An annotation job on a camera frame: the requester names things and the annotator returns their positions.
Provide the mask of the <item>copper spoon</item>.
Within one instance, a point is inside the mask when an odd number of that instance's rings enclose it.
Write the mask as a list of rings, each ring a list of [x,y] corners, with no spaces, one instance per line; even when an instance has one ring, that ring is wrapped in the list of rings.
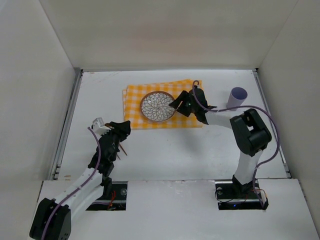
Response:
[[[123,153],[124,153],[126,156],[128,156],[127,152],[125,151],[125,149],[124,149],[124,147],[122,146],[121,143],[119,143],[119,147],[120,147],[120,149],[123,151]]]

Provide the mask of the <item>floral patterned ceramic bowl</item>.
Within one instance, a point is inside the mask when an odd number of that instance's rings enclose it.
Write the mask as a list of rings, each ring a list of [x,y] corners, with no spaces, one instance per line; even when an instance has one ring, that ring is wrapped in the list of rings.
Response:
[[[169,106],[174,100],[174,97],[165,91],[149,92],[140,101],[140,112],[151,122],[166,122],[176,113],[176,110]]]

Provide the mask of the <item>yellow white checkered cloth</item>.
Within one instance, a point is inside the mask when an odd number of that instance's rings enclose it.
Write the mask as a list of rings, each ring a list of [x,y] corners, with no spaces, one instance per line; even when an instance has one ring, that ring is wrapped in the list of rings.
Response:
[[[186,117],[169,106],[192,85],[191,79],[128,85],[122,90],[124,120],[130,121],[133,130],[201,128],[194,115]]]

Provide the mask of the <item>lilac plastic cup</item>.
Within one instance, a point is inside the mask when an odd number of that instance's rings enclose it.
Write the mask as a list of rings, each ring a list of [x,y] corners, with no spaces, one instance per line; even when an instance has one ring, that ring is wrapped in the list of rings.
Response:
[[[242,87],[234,87],[229,94],[227,108],[240,106],[248,97],[248,92]]]

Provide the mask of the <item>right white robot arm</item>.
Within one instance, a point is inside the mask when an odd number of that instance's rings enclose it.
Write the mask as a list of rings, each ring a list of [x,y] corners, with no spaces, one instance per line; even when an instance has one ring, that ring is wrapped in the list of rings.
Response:
[[[252,191],[259,159],[272,140],[268,127],[258,113],[265,111],[253,105],[218,109],[208,104],[204,91],[197,86],[190,91],[182,91],[169,106],[186,117],[194,114],[205,125],[232,130],[240,150],[238,166],[232,176],[233,191],[237,195]]]

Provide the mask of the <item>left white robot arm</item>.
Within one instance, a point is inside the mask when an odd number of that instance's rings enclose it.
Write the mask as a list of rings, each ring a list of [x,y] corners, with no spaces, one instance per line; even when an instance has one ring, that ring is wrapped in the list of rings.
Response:
[[[87,168],[66,190],[53,198],[43,198],[37,205],[29,237],[33,240],[67,240],[72,223],[98,198],[114,197],[110,174],[121,143],[131,134],[131,122],[104,123],[96,118],[88,130],[97,147]]]

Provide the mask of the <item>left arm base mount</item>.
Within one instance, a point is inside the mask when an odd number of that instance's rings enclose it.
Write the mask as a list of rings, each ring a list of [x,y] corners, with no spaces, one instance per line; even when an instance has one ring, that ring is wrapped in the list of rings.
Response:
[[[95,200],[86,211],[125,211],[127,207],[128,182],[116,181],[108,196]]]

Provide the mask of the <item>left aluminium rail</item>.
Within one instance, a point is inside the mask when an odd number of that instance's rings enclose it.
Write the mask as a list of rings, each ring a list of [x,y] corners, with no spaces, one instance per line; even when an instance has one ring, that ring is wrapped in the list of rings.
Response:
[[[74,72],[75,72],[75,78],[73,81],[72,90],[70,93],[62,130],[59,135],[58,144],[54,152],[53,158],[51,160],[49,172],[46,177],[46,180],[50,180],[50,181],[57,180],[59,177],[59,172],[60,172],[61,164],[63,161],[63,156],[64,156],[64,152],[65,152],[65,148],[68,140],[72,118],[74,115],[76,102],[78,99],[80,86],[82,82],[83,69],[79,67],[75,67]]]

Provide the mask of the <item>aluminium rail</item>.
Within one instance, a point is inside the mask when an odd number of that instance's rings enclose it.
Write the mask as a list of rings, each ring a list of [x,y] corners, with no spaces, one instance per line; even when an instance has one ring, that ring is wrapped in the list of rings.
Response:
[[[50,181],[57,180],[59,177],[59,172],[60,172],[61,164],[63,161],[63,156],[64,156],[64,152],[65,152],[65,148],[68,140],[72,118],[74,115],[76,102],[78,99],[80,86],[82,82],[83,69],[79,67],[75,67],[74,72],[75,72],[75,78],[73,81],[72,90],[70,93],[62,130],[59,135],[58,144],[54,152],[53,158],[51,160],[49,172],[46,177],[46,180],[50,180]]]
[[[255,82],[257,84],[257,87],[258,87],[258,90],[259,90],[259,93],[260,93],[260,96],[261,96],[265,111],[268,113],[268,117],[267,118],[268,118],[268,120],[270,122],[270,126],[271,126],[272,133],[273,133],[274,140],[275,140],[276,149],[278,149],[277,150],[277,155],[280,156],[280,158],[281,158],[281,161],[282,161],[282,164],[283,164],[283,167],[284,167],[284,171],[286,173],[286,177],[288,179],[291,179],[292,175],[291,175],[291,172],[289,170],[287,161],[286,161],[286,159],[284,157],[284,154],[283,154],[283,151],[282,151],[282,147],[281,147],[281,144],[280,144],[280,141],[279,141],[278,127],[274,125],[273,118],[272,118],[272,115],[270,113],[270,109],[269,109],[269,106],[268,106],[268,103],[267,103],[267,100],[266,100],[266,97],[265,97],[265,94],[264,94],[264,91],[263,91],[263,88],[262,88],[262,85],[261,85],[261,81],[260,81],[260,78],[259,78],[258,68],[254,68],[252,70],[252,73],[253,73],[253,76],[255,78]]]

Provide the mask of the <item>right aluminium rail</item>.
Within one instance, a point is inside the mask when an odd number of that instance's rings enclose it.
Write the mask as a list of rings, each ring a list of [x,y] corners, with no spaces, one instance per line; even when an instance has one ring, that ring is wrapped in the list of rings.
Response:
[[[258,68],[254,68],[252,70],[252,73],[253,73],[253,76],[255,78],[255,82],[257,84],[257,87],[258,87],[258,90],[259,90],[259,93],[260,93],[260,96],[261,96],[265,111],[268,113],[268,117],[267,118],[268,118],[268,120],[270,122],[270,126],[271,126],[272,133],[273,133],[274,140],[275,140],[276,149],[278,149],[277,150],[277,155],[280,156],[280,158],[281,158],[281,161],[282,161],[282,164],[283,164],[283,167],[284,167],[284,171],[286,173],[286,177],[288,179],[291,179],[292,175],[291,175],[291,172],[289,170],[287,161],[286,161],[286,159],[284,157],[284,154],[283,154],[283,151],[282,151],[282,147],[281,147],[281,144],[280,144],[280,141],[279,141],[278,127],[274,125],[273,118],[272,118],[272,115],[270,113],[270,109],[269,109],[269,106],[268,106],[268,103],[267,103],[267,100],[266,100],[266,97],[265,97],[265,94],[264,94],[264,91],[263,91],[263,88],[262,88],[262,85],[261,85],[261,81],[260,81],[260,78],[259,78]]]

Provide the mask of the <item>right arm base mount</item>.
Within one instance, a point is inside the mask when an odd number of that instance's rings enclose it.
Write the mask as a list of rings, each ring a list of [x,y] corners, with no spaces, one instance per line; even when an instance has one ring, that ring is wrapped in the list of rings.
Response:
[[[219,210],[263,210],[269,206],[266,192],[256,181],[241,191],[231,180],[216,181],[214,196]]]

